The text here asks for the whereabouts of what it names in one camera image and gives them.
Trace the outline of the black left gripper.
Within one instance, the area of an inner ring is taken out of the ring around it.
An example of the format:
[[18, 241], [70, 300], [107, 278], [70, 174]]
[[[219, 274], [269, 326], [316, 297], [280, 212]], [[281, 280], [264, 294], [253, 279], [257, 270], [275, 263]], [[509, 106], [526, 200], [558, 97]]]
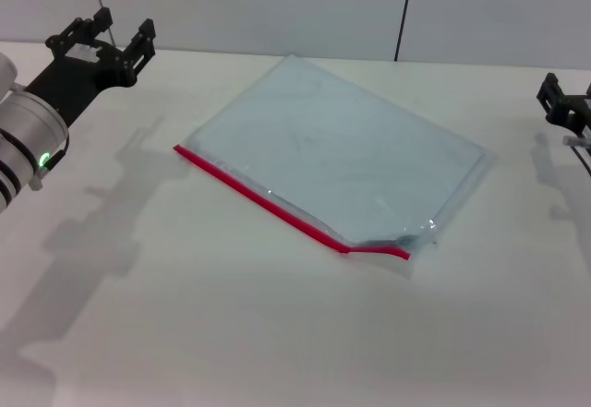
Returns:
[[66, 56], [76, 44], [99, 48], [97, 37], [112, 25], [110, 9], [101, 7], [93, 18], [75, 18], [61, 33], [45, 41], [54, 60], [25, 91], [49, 104], [67, 127], [103, 91], [134, 86], [139, 73], [155, 56], [156, 33], [151, 18], [143, 21], [124, 51], [108, 44], [98, 52], [99, 61], [95, 63]]

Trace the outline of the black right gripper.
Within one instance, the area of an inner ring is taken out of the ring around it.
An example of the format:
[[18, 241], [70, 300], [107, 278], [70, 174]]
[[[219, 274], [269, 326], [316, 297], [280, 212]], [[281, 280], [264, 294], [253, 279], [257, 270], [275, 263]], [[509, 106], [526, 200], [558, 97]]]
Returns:
[[589, 149], [590, 133], [584, 134], [590, 128], [591, 85], [585, 96], [564, 96], [557, 76], [548, 72], [539, 91], [537, 100], [546, 113], [546, 120], [554, 125], [565, 128], [574, 137], [567, 137], [563, 144], [572, 148]]

